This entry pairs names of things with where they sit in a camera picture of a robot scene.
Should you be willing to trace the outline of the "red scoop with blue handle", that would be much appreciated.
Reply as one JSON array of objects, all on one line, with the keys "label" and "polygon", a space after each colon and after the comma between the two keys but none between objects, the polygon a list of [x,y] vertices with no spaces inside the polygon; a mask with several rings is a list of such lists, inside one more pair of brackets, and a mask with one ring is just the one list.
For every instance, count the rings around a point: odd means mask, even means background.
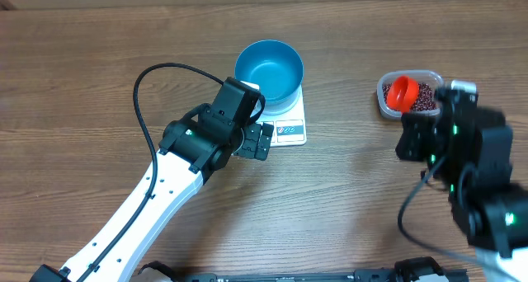
[{"label": "red scoop with blue handle", "polygon": [[410,111],[418,96],[418,83],[415,79],[403,75],[394,80],[389,89],[388,106],[401,113]]}]

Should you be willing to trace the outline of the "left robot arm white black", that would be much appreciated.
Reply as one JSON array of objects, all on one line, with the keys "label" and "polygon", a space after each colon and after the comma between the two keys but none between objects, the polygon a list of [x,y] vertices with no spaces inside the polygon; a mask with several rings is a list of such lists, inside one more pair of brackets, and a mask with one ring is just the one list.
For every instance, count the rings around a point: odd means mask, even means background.
[{"label": "left robot arm white black", "polygon": [[273,127],[264,105],[201,104],[163,133],[139,184],[101,231],[59,269],[42,265],[30,281],[129,281],[174,214],[233,155],[265,160]]}]

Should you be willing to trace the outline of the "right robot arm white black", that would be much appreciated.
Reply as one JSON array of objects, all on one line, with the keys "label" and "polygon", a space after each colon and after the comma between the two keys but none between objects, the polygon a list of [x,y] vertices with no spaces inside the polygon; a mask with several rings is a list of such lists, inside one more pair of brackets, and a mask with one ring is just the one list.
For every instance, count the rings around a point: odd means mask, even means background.
[{"label": "right robot arm white black", "polygon": [[441,249],[398,229],[427,250],[483,268],[490,281],[527,279],[527,190],[511,180],[513,131],[499,110],[478,106],[475,90],[439,87],[436,117],[405,113],[395,152],[399,159],[425,162],[418,182],[432,177],[448,192],[453,220],[474,256]]}]

